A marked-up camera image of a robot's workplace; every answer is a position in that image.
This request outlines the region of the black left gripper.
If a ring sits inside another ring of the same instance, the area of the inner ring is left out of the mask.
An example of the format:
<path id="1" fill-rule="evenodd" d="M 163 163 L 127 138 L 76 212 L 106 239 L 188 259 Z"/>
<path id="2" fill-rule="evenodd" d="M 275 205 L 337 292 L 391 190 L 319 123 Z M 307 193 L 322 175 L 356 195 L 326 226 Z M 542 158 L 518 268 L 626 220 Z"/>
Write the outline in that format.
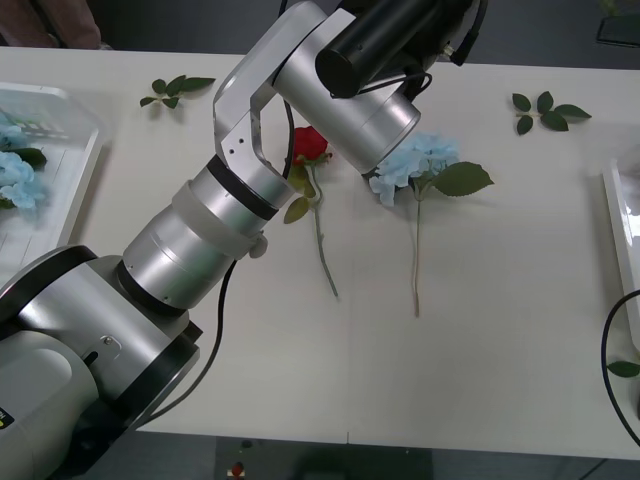
<path id="1" fill-rule="evenodd" d="M 473 24 L 461 44 L 454 49 L 451 41 L 472 7 L 477 8 Z M 415 61 L 435 61 L 440 55 L 444 55 L 450 61 L 466 61 L 479 36 L 482 24 L 482 1 L 437 1 L 435 13 L 400 52 Z"/>

